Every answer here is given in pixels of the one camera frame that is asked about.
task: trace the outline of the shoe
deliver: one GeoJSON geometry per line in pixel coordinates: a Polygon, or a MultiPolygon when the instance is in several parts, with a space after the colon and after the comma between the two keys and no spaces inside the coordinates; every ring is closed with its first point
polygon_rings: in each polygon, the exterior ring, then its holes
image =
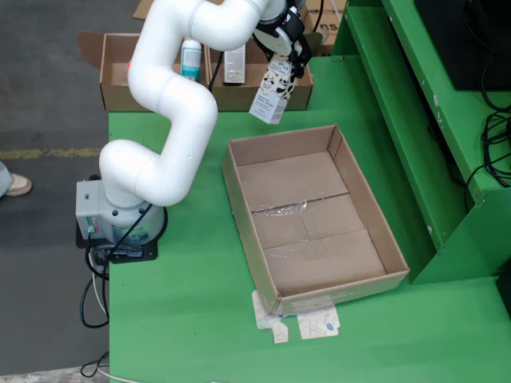
{"type": "Polygon", "coordinates": [[[32,190],[32,183],[28,178],[14,173],[10,173],[10,176],[13,179],[13,184],[10,185],[9,190],[6,193],[7,196],[17,197],[19,195],[24,195],[32,190]]]}

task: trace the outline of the cardboard box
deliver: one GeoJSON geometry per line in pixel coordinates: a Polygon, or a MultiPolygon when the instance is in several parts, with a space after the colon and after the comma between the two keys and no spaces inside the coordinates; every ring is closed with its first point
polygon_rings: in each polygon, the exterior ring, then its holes
{"type": "Polygon", "coordinates": [[[269,314],[377,294],[408,274],[337,125],[229,141],[224,179],[269,314]]]}
{"type": "MultiPolygon", "coordinates": [[[[81,55],[92,66],[100,69],[100,89],[105,109],[110,112],[146,111],[131,95],[128,88],[126,65],[130,62],[139,34],[99,34],[80,32],[78,45],[81,55]]],[[[200,66],[200,83],[205,85],[207,71],[204,47],[200,66]]],[[[180,73],[181,54],[173,69],[180,73]]]]}
{"type": "MultiPolygon", "coordinates": [[[[268,60],[263,50],[251,39],[245,47],[245,83],[225,84],[224,63],[220,64],[215,84],[213,85],[213,96],[216,98],[218,110],[222,111],[248,111],[254,101],[257,89],[259,88],[264,74],[268,67],[268,60]]],[[[213,77],[220,52],[206,47],[206,70],[208,71],[207,83],[213,77]]],[[[297,84],[286,110],[307,109],[312,94],[312,75],[309,65],[305,69],[305,75],[297,80],[297,84]]]]}
{"type": "MultiPolygon", "coordinates": [[[[323,42],[315,53],[316,56],[329,56],[334,48],[335,39],[337,38],[337,33],[341,24],[339,18],[341,18],[342,21],[347,0],[335,0],[334,4],[337,12],[335,12],[331,0],[325,0],[324,2],[323,16],[321,17],[318,30],[316,31],[323,34],[323,42]]],[[[314,26],[319,17],[320,5],[321,0],[307,0],[300,11],[307,34],[313,33],[314,26]]]]}
{"type": "MultiPolygon", "coordinates": [[[[151,8],[151,5],[153,4],[153,1],[154,0],[141,0],[141,2],[138,4],[137,9],[135,10],[135,13],[133,14],[133,18],[145,20],[145,18],[147,18],[149,8],[151,8]]],[[[222,2],[224,2],[224,0],[208,0],[208,1],[212,2],[213,4],[221,4],[222,2]]]]}

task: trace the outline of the white bottle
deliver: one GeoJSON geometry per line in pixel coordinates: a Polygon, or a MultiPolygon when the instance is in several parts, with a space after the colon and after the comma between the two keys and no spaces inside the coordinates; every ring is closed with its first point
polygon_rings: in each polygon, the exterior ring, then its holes
{"type": "Polygon", "coordinates": [[[185,38],[181,46],[181,76],[199,82],[202,45],[191,38],[185,38]]]}

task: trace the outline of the white cable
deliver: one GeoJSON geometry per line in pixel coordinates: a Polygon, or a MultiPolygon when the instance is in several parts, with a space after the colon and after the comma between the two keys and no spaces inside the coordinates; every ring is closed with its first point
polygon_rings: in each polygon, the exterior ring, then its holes
{"type": "Polygon", "coordinates": [[[105,371],[103,371],[101,369],[101,367],[106,367],[108,366],[110,368],[109,365],[100,365],[99,367],[97,367],[97,371],[103,375],[104,377],[108,377],[110,379],[113,379],[115,381],[123,381],[124,383],[140,383],[139,381],[130,381],[129,379],[124,379],[122,377],[114,377],[113,375],[110,375],[109,373],[106,373],[105,371]]]}
{"type": "MultiPolygon", "coordinates": [[[[90,256],[90,252],[89,252],[89,262],[90,262],[90,266],[94,267],[93,258],[90,256]]],[[[101,300],[99,299],[99,294],[97,293],[96,275],[94,273],[93,273],[93,286],[94,286],[94,293],[96,295],[97,303],[99,304],[99,307],[101,308],[101,310],[106,314],[105,308],[103,307],[103,304],[101,303],[101,300]]]]}
{"type": "Polygon", "coordinates": [[[337,15],[337,18],[339,19],[339,22],[341,22],[341,15],[339,14],[339,10],[337,9],[337,6],[334,3],[334,0],[330,0],[332,3],[332,6],[334,7],[335,14],[337,15]]]}

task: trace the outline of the clear packing tape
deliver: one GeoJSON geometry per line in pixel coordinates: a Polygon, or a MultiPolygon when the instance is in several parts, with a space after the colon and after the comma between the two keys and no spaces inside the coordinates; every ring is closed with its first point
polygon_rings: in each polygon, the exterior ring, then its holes
{"type": "Polygon", "coordinates": [[[254,214],[262,215],[265,217],[275,217],[281,215],[293,215],[302,214],[307,208],[307,201],[293,203],[282,207],[264,207],[262,206],[258,211],[254,211],[254,214]]]}

